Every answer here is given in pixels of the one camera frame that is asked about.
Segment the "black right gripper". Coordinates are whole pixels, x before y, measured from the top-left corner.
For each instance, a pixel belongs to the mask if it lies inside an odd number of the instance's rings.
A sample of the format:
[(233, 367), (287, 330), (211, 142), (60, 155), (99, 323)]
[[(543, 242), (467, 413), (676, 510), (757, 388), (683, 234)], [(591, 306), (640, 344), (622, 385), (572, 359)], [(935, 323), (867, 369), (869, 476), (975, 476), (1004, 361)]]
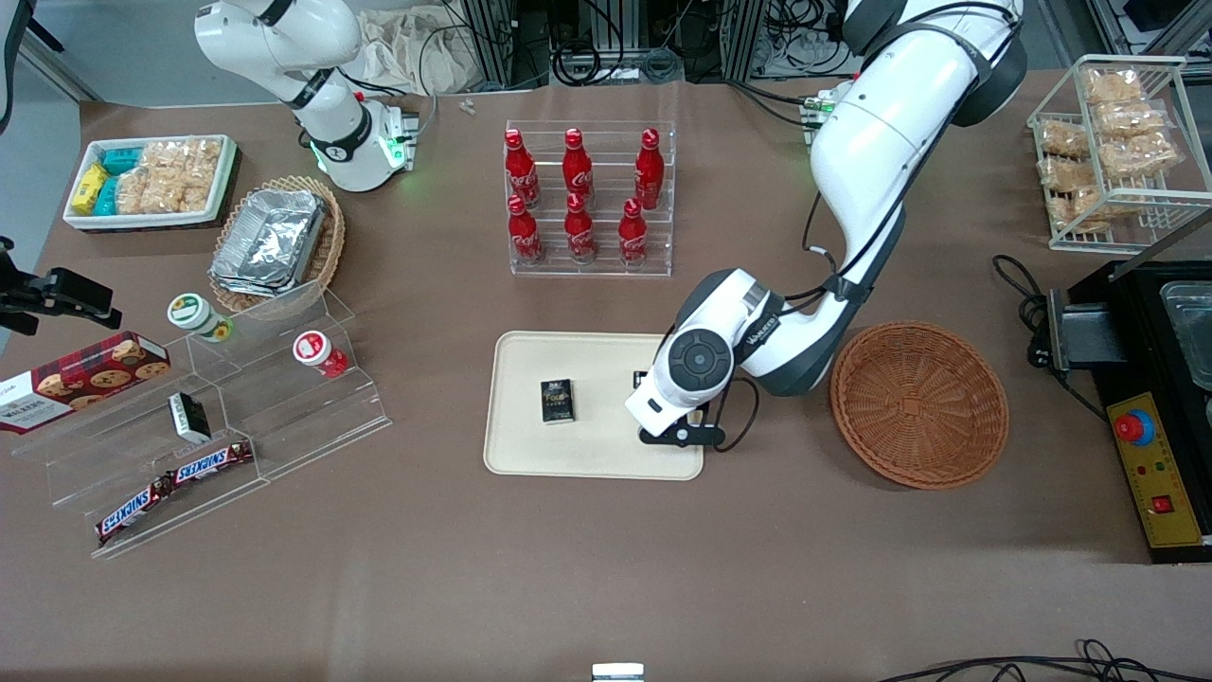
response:
[(78, 316), (107, 329), (120, 329), (124, 315), (113, 306), (113, 290), (65, 268), (48, 269), (46, 276), (23, 273), (8, 251), (15, 242), (1, 237), (1, 327), (18, 336), (35, 336), (39, 320), (47, 316)]

